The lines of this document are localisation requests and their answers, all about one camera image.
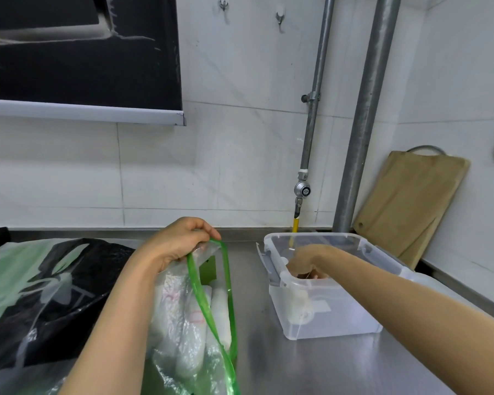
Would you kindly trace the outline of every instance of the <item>left hand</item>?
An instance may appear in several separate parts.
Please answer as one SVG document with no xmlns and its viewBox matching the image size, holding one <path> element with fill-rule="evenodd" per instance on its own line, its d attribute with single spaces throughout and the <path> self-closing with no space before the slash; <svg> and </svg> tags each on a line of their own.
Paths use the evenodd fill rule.
<svg viewBox="0 0 494 395">
<path fill-rule="evenodd" d="M 134 263 L 151 264 L 153 273 L 159 273 L 171 261 L 186 256 L 198 243 L 211 238 L 221 239 L 221 235 L 203 219 L 180 218 L 149 238 L 131 259 Z"/>
</svg>

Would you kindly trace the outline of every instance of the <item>wooden cutting board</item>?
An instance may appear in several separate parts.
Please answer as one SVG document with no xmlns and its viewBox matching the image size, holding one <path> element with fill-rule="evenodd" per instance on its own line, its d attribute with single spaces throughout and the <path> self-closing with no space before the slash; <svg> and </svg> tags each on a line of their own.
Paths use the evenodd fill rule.
<svg viewBox="0 0 494 395">
<path fill-rule="evenodd" d="M 469 166 L 453 156 L 393 151 L 355 219 L 355 231 L 414 269 Z"/>
</svg>

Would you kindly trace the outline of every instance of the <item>metal hook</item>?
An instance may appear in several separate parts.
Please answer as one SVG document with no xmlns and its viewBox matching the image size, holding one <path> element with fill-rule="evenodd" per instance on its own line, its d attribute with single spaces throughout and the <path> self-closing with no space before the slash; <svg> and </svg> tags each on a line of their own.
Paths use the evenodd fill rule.
<svg viewBox="0 0 494 395">
<path fill-rule="evenodd" d="M 277 21 L 278 21 L 278 26 L 279 26 L 279 25 L 282 25 L 283 18 L 285 18 L 285 14 L 280 15 L 280 14 L 277 12 Z"/>
<path fill-rule="evenodd" d="M 225 12 L 225 10 L 229 7 L 229 3 L 225 0 L 218 0 L 217 2 L 220 8 Z"/>
</svg>

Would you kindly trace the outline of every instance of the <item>plastic storage container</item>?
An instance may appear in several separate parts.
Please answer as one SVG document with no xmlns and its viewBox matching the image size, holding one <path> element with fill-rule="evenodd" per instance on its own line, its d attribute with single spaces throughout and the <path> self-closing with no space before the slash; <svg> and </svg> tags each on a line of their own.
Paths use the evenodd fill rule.
<svg viewBox="0 0 494 395">
<path fill-rule="evenodd" d="M 269 293 L 284 335 L 297 340 L 380 332 L 382 325 L 333 279 L 297 279 L 289 273 L 285 265 L 295 249 L 309 244 L 335 246 L 400 277 L 413 274 L 355 234 L 269 234 L 260 258 L 269 272 Z"/>
</svg>

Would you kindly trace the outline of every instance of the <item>green plastic handle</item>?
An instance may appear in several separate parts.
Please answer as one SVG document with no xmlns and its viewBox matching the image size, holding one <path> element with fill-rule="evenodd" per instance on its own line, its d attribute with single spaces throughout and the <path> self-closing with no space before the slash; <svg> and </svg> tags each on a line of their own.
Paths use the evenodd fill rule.
<svg viewBox="0 0 494 395">
<path fill-rule="evenodd" d="M 200 282 L 200 277 L 198 275 L 198 269 L 194 262 L 194 257 L 192 253 L 188 254 L 187 265 L 189 268 L 189 278 L 192 283 L 192 289 L 194 291 L 194 296 L 198 301 L 198 305 L 201 308 L 201 312 L 205 317 L 205 321 L 209 326 L 214 338 L 216 338 L 218 345 L 220 346 L 221 356 L 223 358 L 223 363 L 225 365 L 225 384 L 227 387 L 228 395 L 240 395 L 240 388 L 236 380 L 236 373 L 234 372 L 234 365 L 232 362 L 236 360 L 238 354 L 238 343 L 236 335 L 236 320 L 234 318 L 234 304 L 232 301 L 232 288 L 231 288 L 231 272 L 229 268 L 229 254 L 227 252 L 227 247 L 222 241 L 216 239 L 210 240 L 213 243 L 220 245 L 221 253 L 223 256 L 223 271 L 225 273 L 225 285 L 228 294 L 228 305 L 229 305 L 229 321 L 231 324 L 231 348 L 229 353 L 225 351 L 223 344 L 220 341 L 219 335 L 217 333 L 216 323 L 214 322 L 214 317 L 212 316 L 211 308 L 207 302 L 207 297 Z"/>
</svg>

